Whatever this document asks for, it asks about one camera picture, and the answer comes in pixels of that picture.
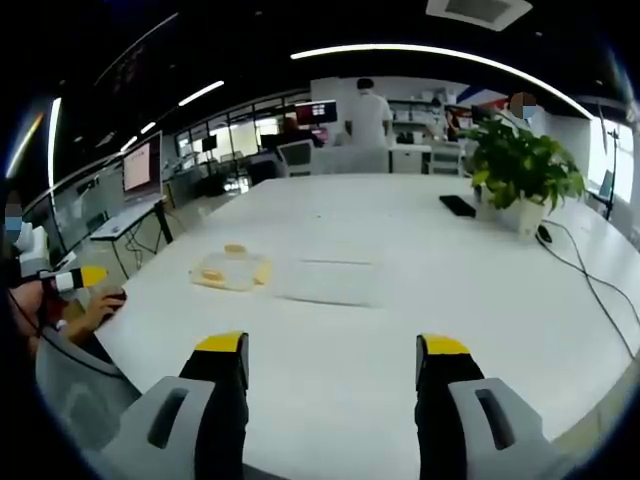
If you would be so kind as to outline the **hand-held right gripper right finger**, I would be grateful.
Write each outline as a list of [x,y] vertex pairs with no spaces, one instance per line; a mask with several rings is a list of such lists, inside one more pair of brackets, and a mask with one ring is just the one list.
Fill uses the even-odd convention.
[[461,342],[416,338],[415,424],[422,479],[562,479],[570,458],[543,434],[542,418]]

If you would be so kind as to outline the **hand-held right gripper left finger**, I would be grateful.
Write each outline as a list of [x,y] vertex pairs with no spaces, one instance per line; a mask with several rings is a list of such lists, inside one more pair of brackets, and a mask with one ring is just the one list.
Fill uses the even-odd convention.
[[123,414],[102,450],[119,479],[241,479],[249,410],[249,335],[198,343]]

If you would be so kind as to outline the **person's left hand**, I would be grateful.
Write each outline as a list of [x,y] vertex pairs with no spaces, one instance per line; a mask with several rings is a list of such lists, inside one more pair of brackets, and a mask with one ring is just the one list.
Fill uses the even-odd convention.
[[68,322],[60,333],[72,343],[82,345],[125,304],[126,300],[127,295],[120,288],[98,293],[91,297],[86,311],[80,317]]

